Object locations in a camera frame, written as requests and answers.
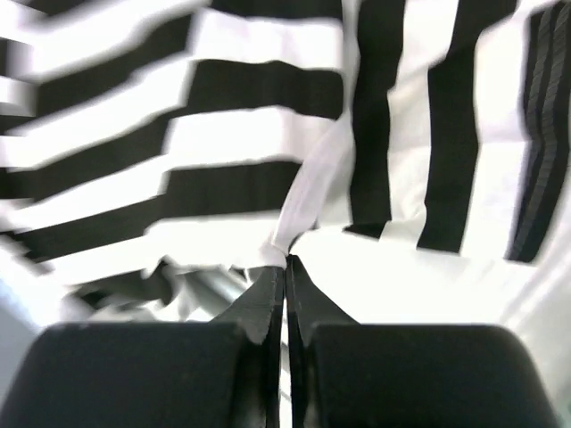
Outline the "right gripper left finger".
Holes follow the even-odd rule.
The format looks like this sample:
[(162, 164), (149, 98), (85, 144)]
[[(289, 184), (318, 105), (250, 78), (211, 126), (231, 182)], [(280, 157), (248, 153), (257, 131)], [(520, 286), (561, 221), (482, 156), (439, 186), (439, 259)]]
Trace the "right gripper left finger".
[(245, 337), (233, 384), (230, 427), (278, 428), (285, 270), (264, 267), (258, 279), (214, 323), (235, 325)]

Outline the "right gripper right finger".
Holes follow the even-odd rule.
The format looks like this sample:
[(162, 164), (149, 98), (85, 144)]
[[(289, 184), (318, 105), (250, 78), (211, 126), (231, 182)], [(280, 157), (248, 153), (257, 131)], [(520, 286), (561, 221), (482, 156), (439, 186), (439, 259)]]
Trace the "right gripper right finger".
[(294, 427), (360, 427), (352, 381), (360, 361), (359, 323), (312, 281), (297, 256), (285, 272)]

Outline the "black white striped tank top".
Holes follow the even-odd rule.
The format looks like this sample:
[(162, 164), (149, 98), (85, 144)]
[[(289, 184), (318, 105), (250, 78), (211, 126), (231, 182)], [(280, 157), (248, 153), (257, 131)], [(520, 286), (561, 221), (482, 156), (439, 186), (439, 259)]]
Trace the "black white striped tank top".
[(296, 252), (359, 320), (570, 301), (567, 1), (4, 1), (1, 282), (184, 320)]

